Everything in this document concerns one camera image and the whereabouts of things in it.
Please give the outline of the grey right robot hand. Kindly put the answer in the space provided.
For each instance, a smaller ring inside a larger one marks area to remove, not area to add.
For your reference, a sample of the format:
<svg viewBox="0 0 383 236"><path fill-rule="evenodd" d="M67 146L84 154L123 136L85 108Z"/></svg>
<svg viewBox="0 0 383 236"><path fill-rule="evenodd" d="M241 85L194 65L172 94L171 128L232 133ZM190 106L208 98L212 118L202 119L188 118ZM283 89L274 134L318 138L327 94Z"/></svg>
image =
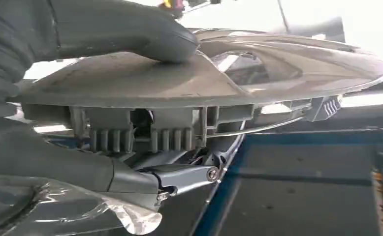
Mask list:
<svg viewBox="0 0 383 236"><path fill-rule="evenodd" d="M210 167L164 187L155 174L118 160L49 144L26 123L11 119L7 99L40 61L131 52L161 62L184 62L196 36L157 7L124 0L0 0L0 175L46 177L153 207L161 193L180 195L209 185Z"/></svg>

